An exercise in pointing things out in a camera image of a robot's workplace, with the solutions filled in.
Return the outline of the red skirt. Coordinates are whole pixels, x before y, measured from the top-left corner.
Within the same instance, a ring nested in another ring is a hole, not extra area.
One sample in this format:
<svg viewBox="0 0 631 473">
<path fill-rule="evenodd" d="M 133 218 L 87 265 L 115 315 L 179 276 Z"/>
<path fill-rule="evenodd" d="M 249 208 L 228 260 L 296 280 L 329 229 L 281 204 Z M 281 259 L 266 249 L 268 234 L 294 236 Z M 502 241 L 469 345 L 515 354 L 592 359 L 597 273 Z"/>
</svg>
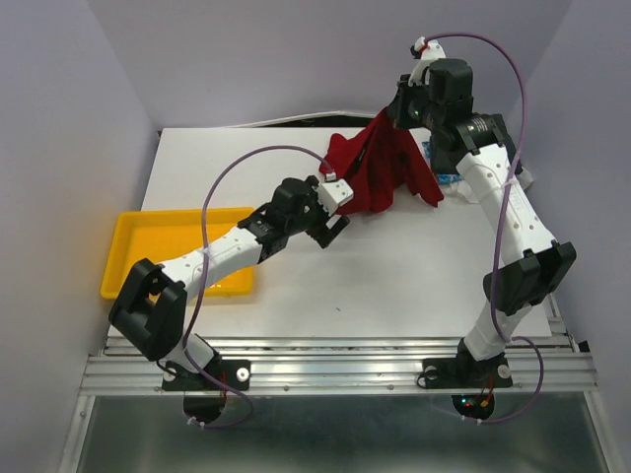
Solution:
<svg viewBox="0 0 631 473">
<path fill-rule="evenodd" d="M 444 200 L 411 133 L 394 127 L 384 110 L 352 138 L 332 134 L 325 160 L 319 171 L 325 174 L 333 169 L 354 192 L 337 211 L 339 215 L 386 211 L 401 185 L 432 207 Z"/>
</svg>

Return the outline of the dark grey dotted skirt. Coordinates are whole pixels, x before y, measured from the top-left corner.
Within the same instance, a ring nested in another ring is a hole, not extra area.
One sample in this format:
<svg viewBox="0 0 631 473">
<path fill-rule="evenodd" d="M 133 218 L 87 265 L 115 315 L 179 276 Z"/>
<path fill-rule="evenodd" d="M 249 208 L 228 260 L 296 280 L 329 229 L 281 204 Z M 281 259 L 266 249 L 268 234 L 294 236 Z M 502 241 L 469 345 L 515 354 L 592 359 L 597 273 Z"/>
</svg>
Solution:
<svg viewBox="0 0 631 473">
<path fill-rule="evenodd" d="M 441 148 L 434 138 L 429 141 L 430 169 L 433 174 L 458 175 L 456 164 L 461 160 L 458 151 Z"/>
</svg>

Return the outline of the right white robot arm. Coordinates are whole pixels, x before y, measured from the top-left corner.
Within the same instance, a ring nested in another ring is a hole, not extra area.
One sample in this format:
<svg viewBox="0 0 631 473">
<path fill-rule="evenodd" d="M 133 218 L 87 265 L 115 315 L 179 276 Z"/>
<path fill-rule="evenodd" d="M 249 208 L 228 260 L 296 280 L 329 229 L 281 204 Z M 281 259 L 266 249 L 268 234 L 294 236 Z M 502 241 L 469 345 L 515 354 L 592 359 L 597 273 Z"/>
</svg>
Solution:
<svg viewBox="0 0 631 473">
<path fill-rule="evenodd" d="M 387 108 L 395 127 L 430 132 L 430 167 L 466 182 L 496 233 L 486 304 L 451 359 L 426 359 L 418 381 L 430 389 L 512 384 L 505 358 L 511 336 L 552 293 L 577 258 L 544 226 L 517 176 L 515 146 L 499 114 L 473 110 L 473 72 L 462 59 L 422 59 L 400 77 Z"/>
</svg>

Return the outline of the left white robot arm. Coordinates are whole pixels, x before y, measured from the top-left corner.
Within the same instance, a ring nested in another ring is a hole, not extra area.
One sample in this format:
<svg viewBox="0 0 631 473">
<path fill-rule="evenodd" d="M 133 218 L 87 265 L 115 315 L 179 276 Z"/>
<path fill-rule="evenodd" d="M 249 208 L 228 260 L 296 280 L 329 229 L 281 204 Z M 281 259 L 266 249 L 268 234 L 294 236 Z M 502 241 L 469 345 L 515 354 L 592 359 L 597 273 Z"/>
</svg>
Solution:
<svg viewBox="0 0 631 473">
<path fill-rule="evenodd" d="M 148 361 L 171 362 L 185 369 L 196 387 L 212 386 L 219 378 L 219 354 L 185 328 L 187 304 L 201 303 L 208 287 L 277 254 L 290 237 L 307 234 L 328 247 L 349 223 L 334 215 L 353 196 L 343 179 L 284 179 L 269 202 L 218 239 L 164 262 L 137 261 L 113 303 L 109 323 Z"/>
</svg>

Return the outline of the blue floral skirt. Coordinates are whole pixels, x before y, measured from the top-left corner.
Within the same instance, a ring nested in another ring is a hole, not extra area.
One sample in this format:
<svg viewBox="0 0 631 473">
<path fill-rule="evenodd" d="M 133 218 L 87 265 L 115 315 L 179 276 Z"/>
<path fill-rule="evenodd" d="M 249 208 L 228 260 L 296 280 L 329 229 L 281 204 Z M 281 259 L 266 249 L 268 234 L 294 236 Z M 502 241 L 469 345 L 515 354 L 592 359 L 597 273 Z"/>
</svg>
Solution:
<svg viewBox="0 0 631 473">
<path fill-rule="evenodd" d="M 432 152 L 429 141 L 424 141 L 421 143 L 422 147 L 422 155 L 425 159 L 425 162 L 428 166 L 432 163 Z M 457 183 L 461 181 L 461 177 L 456 173 L 437 173 L 434 172 L 434 176 L 437 179 L 439 185 L 450 185 L 453 183 Z"/>
</svg>

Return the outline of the white paper sheet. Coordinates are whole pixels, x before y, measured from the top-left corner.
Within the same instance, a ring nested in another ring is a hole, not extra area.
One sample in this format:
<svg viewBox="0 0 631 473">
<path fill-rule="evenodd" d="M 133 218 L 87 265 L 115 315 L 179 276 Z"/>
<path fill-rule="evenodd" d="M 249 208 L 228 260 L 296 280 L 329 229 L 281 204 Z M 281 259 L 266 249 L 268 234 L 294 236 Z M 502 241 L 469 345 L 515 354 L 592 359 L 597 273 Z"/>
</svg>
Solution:
<svg viewBox="0 0 631 473">
<path fill-rule="evenodd" d="M 517 180 L 519 181 L 522 189 L 526 190 L 534 182 L 534 177 L 528 169 L 522 168 L 522 171 L 517 173 Z M 450 183 L 446 187 L 446 190 L 450 196 L 462 198 L 470 204 L 476 205 L 479 203 L 470 185 L 463 180 Z"/>
</svg>

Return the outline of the yellow plastic tray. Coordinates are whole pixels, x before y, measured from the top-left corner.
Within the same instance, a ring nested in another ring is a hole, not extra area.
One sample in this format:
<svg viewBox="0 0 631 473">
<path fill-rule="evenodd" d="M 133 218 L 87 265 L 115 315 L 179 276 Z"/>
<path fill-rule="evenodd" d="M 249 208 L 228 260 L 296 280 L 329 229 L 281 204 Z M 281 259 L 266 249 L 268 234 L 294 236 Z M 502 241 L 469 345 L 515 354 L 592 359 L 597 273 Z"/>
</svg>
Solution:
<svg viewBox="0 0 631 473">
<path fill-rule="evenodd" d="M 223 236 L 253 208 L 219 208 L 208 211 L 209 241 Z M 201 211 L 163 210 L 119 215 L 113 232 L 100 294 L 115 300 L 131 267 L 148 258 L 153 263 L 170 260 L 202 245 Z M 206 297 L 244 296 L 251 292 L 254 270 L 243 269 L 205 291 Z"/>
</svg>

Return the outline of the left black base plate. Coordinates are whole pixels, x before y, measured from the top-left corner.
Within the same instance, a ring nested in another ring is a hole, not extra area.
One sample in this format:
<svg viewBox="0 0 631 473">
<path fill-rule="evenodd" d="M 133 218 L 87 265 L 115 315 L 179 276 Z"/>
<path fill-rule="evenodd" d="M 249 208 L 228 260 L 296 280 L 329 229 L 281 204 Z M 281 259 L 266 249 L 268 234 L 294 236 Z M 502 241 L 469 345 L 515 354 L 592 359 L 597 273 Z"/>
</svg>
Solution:
<svg viewBox="0 0 631 473">
<path fill-rule="evenodd" d="M 238 425 L 253 412 L 249 390 L 251 362 L 246 359 L 211 361 L 204 373 L 190 372 L 174 362 L 157 362 L 163 372 L 161 389 L 182 393 L 182 410 L 189 425 L 221 429 Z M 237 420 L 221 421 L 228 413 L 230 401 L 239 399 L 247 406 L 246 414 Z"/>
</svg>

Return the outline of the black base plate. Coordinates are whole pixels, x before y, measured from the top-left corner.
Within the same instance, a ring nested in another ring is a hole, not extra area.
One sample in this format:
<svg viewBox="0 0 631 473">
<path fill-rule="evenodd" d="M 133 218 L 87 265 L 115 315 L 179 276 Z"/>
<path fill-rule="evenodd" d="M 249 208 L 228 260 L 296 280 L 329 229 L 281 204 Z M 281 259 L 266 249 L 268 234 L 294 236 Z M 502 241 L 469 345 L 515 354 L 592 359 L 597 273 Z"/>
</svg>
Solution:
<svg viewBox="0 0 631 473">
<path fill-rule="evenodd" d="M 238 425 L 253 412 L 249 390 L 251 362 L 246 359 L 211 361 L 204 373 L 190 372 L 174 362 L 157 362 L 163 372 L 161 389 L 182 393 L 182 410 L 189 425 L 221 429 Z M 247 406 L 246 414 L 237 420 L 221 421 L 228 413 L 230 401 L 239 399 Z"/>
<path fill-rule="evenodd" d="M 465 358 L 433 358 L 423 361 L 416 384 L 422 389 L 452 390 L 453 405 L 465 418 L 485 421 L 495 408 L 495 391 L 513 386 L 505 358 L 470 361 Z"/>
</svg>

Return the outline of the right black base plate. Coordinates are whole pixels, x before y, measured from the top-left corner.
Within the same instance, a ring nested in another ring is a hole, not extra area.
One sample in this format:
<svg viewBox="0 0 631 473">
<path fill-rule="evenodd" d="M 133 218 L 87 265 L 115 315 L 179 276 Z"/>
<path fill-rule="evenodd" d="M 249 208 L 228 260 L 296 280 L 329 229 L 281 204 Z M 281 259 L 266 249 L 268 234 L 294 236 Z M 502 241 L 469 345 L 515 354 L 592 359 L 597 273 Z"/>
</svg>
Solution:
<svg viewBox="0 0 631 473">
<path fill-rule="evenodd" d="M 495 391 L 513 386 L 505 358 L 470 361 L 465 358 L 433 358 L 423 361 L 416 384 L 422 389 L 452 390 L 453 405 L 465 418 L 485 421 L 495 408 Z"/>
</svg>

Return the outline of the aluminium mounting rail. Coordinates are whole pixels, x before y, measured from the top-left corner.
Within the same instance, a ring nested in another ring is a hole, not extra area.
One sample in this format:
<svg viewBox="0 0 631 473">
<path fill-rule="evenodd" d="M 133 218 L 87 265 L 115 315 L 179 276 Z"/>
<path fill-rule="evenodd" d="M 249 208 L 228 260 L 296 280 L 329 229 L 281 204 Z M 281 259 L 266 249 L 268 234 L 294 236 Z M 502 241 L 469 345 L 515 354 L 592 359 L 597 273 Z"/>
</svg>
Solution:
<svg viewBox="0 0 631 473">
<path fill-rule="evenodd" d="M 409 395 L 428 358 L 451 358 L 455 338 L 249 338 L 210 339 L 226 360 L 251 363 L 251 396 Z M 519 342 L 507 352 L 514 384 L 509 393 L 535 389 L 544 368 L 545 392 L 583 392 L 598 388 L 596 365 L 559 331 L 537 338 L 543 360 Z M 80 392 L 93 396 L 162 395 L 162 372 L 119 335 L 88 359 Z"/>
</svg>

